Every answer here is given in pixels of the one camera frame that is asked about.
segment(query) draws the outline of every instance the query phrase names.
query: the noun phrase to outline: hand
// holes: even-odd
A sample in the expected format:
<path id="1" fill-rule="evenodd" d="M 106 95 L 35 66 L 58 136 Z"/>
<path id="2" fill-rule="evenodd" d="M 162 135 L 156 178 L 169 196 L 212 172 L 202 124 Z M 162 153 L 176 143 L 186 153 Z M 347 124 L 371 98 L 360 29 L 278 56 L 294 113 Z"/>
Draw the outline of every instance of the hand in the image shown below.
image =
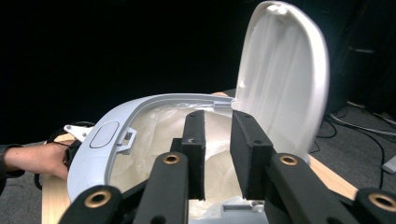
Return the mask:
<path id="1" fill-rule="evenodd" d="M 70 146 L 74 141 L 60 143 Z M 67 178 L 67 167 L 64 165 L 64 151 L 67 146 L 48 143 L 32 147 L 11 147 L 4 155 L 6 172 L 24 170 L 34 174 L 56 175 Z"/>

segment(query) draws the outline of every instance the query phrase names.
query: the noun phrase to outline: wooden surface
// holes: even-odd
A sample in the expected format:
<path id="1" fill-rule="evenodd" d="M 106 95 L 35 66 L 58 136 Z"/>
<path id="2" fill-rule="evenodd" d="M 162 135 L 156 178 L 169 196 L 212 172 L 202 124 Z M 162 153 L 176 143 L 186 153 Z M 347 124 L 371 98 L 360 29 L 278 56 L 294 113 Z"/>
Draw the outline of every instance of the wooden surface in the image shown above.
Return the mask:
<path id="1" fill-rule="evenodd" d="M 357 189 L 313 157 L 310 166 L 331 190 L 354 199 Z M 70 204 L 66 181 L 56 176 L 43 176 L 42 223 L 58 223 Z"/>

